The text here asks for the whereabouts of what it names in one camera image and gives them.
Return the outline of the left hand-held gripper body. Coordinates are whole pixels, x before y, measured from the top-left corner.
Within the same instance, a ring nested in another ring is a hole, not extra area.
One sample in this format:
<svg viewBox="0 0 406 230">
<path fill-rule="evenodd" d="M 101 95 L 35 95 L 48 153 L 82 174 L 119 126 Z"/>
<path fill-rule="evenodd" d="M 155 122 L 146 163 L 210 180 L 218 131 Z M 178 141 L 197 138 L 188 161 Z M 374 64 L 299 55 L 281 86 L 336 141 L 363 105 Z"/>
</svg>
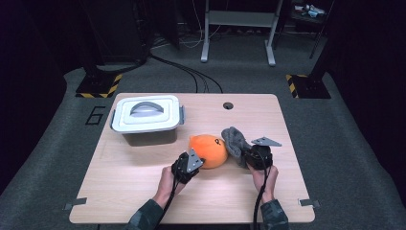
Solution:
<svg viewBox="0 0 406 230">
<path fill-rule="evenodd" d="M 200 157 L 194 149 L 190 149 L 189 152 L 184 151 L 179 155 L 178 159 L 171 166 L 171 172 L 177 181 L 187 184 L 199 173 L 199 169 L 202 166 Z"/>
</svg>

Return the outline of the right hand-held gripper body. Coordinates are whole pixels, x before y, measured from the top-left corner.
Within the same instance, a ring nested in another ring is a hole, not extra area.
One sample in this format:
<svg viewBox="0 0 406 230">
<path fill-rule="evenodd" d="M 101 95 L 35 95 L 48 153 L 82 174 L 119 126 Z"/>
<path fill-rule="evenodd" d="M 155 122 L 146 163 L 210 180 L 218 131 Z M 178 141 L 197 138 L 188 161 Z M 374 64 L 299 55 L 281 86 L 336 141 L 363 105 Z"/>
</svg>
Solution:
<svg viewBox="0 0 406 230">
<path fill-rule="evenodd" d="M 243 153 L 248 165 L 255 170 L 265 170 L 273 165 L 272 147 L 280 147 L 281 144 L 267 137 L 260 137 L 252 141 L 253 146 Z"/>
</svg>

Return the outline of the orange plush toy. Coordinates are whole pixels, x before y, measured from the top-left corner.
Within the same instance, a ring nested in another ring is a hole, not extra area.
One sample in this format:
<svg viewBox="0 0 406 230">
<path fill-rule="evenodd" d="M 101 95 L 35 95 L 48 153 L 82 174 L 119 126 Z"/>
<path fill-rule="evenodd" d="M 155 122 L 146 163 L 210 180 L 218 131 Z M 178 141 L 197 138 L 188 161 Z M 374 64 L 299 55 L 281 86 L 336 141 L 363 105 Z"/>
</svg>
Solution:
<svg viewBox="0 0 406 230">
<path fill-rule="evenodd" d="M 201 159 L 204 159 L 203 169 L 220 167 L 228 158 L 225 142 L 213 135 L 191 136 L 189 148 L 193 149 Z"/>
</svg>

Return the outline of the grey towel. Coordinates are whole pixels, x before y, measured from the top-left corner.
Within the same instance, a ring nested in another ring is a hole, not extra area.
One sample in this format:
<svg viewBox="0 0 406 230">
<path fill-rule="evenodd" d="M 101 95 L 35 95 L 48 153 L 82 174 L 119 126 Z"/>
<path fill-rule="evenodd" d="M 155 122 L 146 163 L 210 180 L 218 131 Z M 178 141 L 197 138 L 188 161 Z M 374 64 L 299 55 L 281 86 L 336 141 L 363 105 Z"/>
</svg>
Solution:
<svg viewBox="0 0 406 230">
<path fill-rule="evenodd" d="M 239 166 L 246 168 L 247 163 L 243 157 L 243 153 L 249 150 L 251 146 L 247 143 L 244 135 L 234 126 L 230 126 L 221 131 L 221 136 L 229 154 L 236 159 Z"/>
</svg>

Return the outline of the storage box with white lid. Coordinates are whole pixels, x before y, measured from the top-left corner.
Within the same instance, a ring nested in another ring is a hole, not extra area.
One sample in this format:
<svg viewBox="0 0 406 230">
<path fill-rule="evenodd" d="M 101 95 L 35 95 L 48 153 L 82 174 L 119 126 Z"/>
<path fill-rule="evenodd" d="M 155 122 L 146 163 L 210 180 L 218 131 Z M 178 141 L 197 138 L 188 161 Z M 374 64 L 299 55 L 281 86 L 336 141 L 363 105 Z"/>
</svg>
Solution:
<svg viewBox="0 0 406 230">
<path fill-rule="evenodd" d="M 185 122 L 185 107 L 174 95 L 124 98 L 113 110 L 110 127 L 131 147 L 171 144 Z"/>
</svg>

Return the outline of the person's left hand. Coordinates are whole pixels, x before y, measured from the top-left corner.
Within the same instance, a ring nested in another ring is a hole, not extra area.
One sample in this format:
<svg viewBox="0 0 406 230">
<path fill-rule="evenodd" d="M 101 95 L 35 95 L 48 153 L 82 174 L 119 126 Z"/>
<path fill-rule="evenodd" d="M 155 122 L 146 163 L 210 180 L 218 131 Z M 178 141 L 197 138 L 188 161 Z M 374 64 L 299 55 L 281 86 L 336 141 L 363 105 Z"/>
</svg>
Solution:
<svg viewBox="0 0 406 230">
<path fill-rule="evenodd" d="M 165 208 L 172 193 L 174 175 L 171 166 L 162 169 L 161 178 L 155 196 L 152 198 L 161 208 Z"/>
</svg>

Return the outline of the person's right hand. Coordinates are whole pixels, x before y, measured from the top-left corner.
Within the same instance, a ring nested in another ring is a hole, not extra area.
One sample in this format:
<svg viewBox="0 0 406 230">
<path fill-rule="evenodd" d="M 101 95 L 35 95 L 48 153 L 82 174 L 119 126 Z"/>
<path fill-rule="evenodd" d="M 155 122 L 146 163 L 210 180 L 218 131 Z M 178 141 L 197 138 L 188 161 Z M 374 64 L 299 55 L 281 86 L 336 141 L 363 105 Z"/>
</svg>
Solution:
<svg viewBox="0 0 406 230">
<path fill-rule="evenodd" d="M 265 171 L 255 170 L 249 166 L 255 188 L 261 192 L 261 202 L 266 203 L 275 199 L 275 186 L 279 174 L 278 168 L 271 166 Z"/>
</svg>

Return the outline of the grey tape piece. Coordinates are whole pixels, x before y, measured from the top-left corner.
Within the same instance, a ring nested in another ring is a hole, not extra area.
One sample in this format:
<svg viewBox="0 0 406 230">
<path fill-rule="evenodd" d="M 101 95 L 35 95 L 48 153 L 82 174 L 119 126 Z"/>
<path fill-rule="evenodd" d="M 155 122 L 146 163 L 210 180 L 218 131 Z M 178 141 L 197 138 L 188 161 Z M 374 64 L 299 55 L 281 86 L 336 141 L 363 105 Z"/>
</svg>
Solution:
<svg viewBox="0 0 406 230">
<path fill-rule="evenodd" d="M 67 202 L 67 203 L 64 205 L 63 210 L 64 210 L 64 211 L 69 211 L 69 210 L 71 210 L 74 206 L 85 204 L 86 201 L 87 201 L 87 198 L 86 198 L 86 197 L 76 198 L 76 199 L 74 199 L 74 200 L 71 200 L 71 201 Z"/>
<path fill-rule="evenodd" d="M 312 208 L 319 208 L 321 206 L 321 204 L 318 200 L 313 200 L 313 199 L 300 199 L 299 204 L 302 207 L 310 206 Z"/>
</svg>

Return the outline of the striped black stand base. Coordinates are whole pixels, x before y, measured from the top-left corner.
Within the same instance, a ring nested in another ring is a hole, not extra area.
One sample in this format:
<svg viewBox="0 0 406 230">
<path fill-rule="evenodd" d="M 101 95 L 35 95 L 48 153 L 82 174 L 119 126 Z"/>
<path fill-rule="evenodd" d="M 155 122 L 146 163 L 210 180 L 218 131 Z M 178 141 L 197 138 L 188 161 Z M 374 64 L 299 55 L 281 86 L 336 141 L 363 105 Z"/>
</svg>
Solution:
<svg viewBox="0 0 406 230">
<path fill-rule="evenodd" d="M 289 90 L 296 99 L 330 99 L 321 80 L 313 80 L 307 75 L 286 75 Z"/>
<path fill-rule="evenodd" d="M 99 74 L 96 77 L 86 76 L 76 90 L 81 98 L 110 98 L 118 88 L 122 75 Z"/>
</svg>

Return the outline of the dark side table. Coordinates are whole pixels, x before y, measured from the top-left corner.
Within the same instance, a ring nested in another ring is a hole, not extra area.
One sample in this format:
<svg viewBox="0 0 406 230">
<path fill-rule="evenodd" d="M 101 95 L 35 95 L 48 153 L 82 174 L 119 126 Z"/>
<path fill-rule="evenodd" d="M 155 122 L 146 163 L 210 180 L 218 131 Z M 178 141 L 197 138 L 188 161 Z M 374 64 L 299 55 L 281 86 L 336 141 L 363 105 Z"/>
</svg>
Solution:
<svg viewBox="0 0 406 230">
<path fill-rule="evenodd" d="M 310 53 L 310 58 L 313 58 L 314 53 L 319 45 L 322 34 L 325 31 L 327 22 L 329 20 L 329 15 L 335 5 L 336 0 L 287 0 L 288 5 L 285 10 L 281 13 L 282 21 L 278 30 L 278 36 L 275 40 L 274 45 L 277 45 L 279 39 L 282 36 L 284 27 L 287 21 L 293 21 L 299 25 L 305 25 L 309 28 L 315 29 L 314 46 Z M 300 12 L 294 11 L 295 5 L 314 5 L 315 7 L 322 9 L 326 12 L 325 15 L 318 15 L 317 17 L 310 17 L 309 15 L 302 15 Z"/>
</svg>

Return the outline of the black equipment cabinet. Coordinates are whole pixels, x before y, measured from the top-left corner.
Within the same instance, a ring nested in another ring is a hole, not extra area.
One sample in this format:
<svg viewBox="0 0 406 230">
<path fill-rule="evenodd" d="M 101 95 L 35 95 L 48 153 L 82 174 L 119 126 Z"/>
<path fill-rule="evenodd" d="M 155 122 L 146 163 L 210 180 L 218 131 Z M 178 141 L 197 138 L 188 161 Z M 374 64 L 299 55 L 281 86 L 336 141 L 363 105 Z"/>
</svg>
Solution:
<svg viewBox="0 0 406 230">
<path fill-rule="evenodd" d="M 143 0 L 83 0 L 82 4 L 104 63 L 146 62 Z"/>
</svg>

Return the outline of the pale small clutter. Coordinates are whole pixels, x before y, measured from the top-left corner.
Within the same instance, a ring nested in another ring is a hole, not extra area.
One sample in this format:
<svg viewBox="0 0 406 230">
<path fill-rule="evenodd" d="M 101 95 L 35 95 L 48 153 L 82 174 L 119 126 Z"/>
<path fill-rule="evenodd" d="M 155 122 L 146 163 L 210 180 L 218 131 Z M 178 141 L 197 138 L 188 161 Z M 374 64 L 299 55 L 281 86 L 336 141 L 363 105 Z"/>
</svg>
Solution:
<svg viewBox="0 0 406 230">
<path fill-rule="evenodd" d="M 325 15 L 326 12 L 322 9 L 315 7 L 314 5 L 295 5 L 295 12 L 300 12 L 302 15 L 309 15 L 310 17 L 317 17 L 318 15 Z"/>
</svg>

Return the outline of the white metal desk frame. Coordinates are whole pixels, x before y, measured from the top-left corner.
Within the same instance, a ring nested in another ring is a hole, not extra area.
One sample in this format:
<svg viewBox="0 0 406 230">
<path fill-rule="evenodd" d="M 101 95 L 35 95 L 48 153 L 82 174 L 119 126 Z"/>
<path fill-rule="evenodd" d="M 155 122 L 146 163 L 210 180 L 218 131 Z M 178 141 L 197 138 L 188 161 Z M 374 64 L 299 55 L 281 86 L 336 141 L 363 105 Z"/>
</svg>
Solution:
<svg viewBox="0 0 406 230">
<path fill-rule="evenodd" d="M 276 0 L 277 6 L 273 12 L 214 11 L 210 9 L 210 1 L 205 0 L 204 41 L 200 61 L 205 63 L 209 59 L 209 29 L 211 25 L 256 27 L 270 30 L 268 39 L 264 41 L 264 46 L 268 65 L 275 67 L 273 39 L 280 19 L 283 0 Z"/>
</svg>

